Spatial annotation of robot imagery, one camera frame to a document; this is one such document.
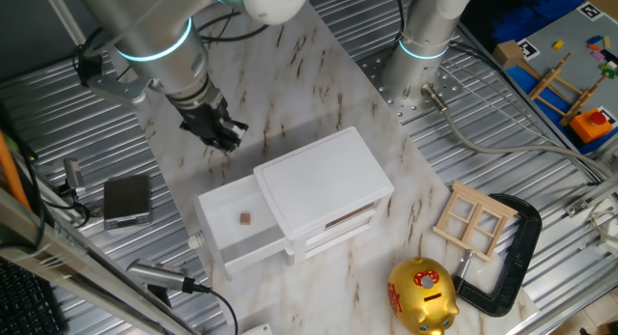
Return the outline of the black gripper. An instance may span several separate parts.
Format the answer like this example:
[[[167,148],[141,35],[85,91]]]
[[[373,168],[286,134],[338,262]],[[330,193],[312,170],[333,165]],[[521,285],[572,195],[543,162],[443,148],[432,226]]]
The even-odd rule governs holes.
[[[231,121],[225,98],[214,108],[204,103],[193,109],[180,109],[183,117],[182,129],[199,137],[204,144],[227,154],[234,151],[241,143],[249,125]]]

